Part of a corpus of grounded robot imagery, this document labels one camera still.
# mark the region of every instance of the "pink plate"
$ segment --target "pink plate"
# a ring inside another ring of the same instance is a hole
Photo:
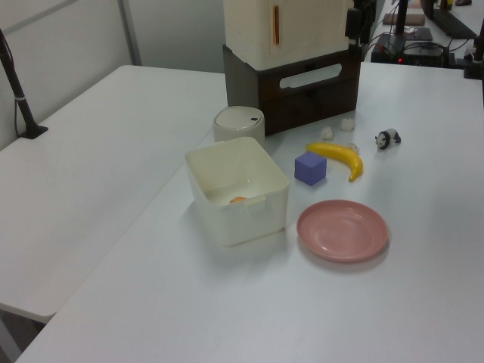
[[[383,218],[349,200],[326,200],[308,207],[297,220],[297,233],[313,253],[336,262],[369,259],[388,240]]]

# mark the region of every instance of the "purple cube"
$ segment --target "purple cube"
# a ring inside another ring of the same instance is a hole
[[[326,178],[326,158],[311,151],[295,160],[294,177],[307,185],[314,185]]]

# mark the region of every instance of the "cream cabinet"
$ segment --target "cream cabinet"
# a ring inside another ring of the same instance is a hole
[[[352,7],[353,0],[224,0],[226,44],[255,70],[343,51]]]

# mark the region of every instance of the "banana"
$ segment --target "banana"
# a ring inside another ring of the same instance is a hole
[[[363,162],[360,156],[353,150],[327,142],[313,142],[306,145],[307,151],[312,151],[315,154],[323,157],[330,157],[331,159],[339,160],[351,169],[349,181],[353,182],[363,173]]]

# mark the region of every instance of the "plate rim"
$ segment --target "plate rim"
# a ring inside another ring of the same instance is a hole
[[[309,209],[314,209],[316,206],[319,206],[321,204],[326,204],[326,203],[343,203],[343,204],[345,204],[345,206],[348,206],[348,207],[351,207],[352,206],[352,207],[356,207],[356,208],[359,208],[359,209],[366,209],[370,213],[374,214],[377,217],[377,219],[379,219],[382,222],[382,226],[384,227],[384,229],[383,229],[383,238],[382,238],[382,242],[379,242],[379,244],[380,244],[379,247],[375,251],[373,251],[372,253],[363,254],[363,255],[359,255],[359,256],[350,256],[350,257],[331,256],[331,255],[328,255],[326,253],[322,253],[320,250],[311,248],[308,245],[308,242],[306,240],[304,240],[304,238],[303,238],[303,236],[301,234],[301,231],[300,231],[300,228],[301,228],[300,225],[302,223],[302,218],[303,218],[303,216],[305,214],[307,214],[307,212],[308,212]],[[328,200],[322,200],[322,201],[319,201],[317,203],[313,203],[310,206],[306,207],[301,212],[301,214],[299,215],[299,218],[297,219],[297,222],[296,222],[296,232],[297,232],[297,235],[298,235],[299,240],[302,242],[302,244],[304,245],[304,247],[307,248],[312,253],[314,253],[316,256],[319,256],[322,259],[326,259],[328,261],[333,261],[333,262],[346,262],[346,263],[361,262],[361,261],[365,261],[367,259],[370,259],[370,258],[376,256],[387,245],[388,239],[389,239],[388,226],[386,225],[385,219],[383,219],[383,217],[381,216],[381,214],[379,214],[376,210],[370,208],[369,206],[364,205],[363,203],[355,202],[353,200],[345,200],[345,199],[328,199]]]

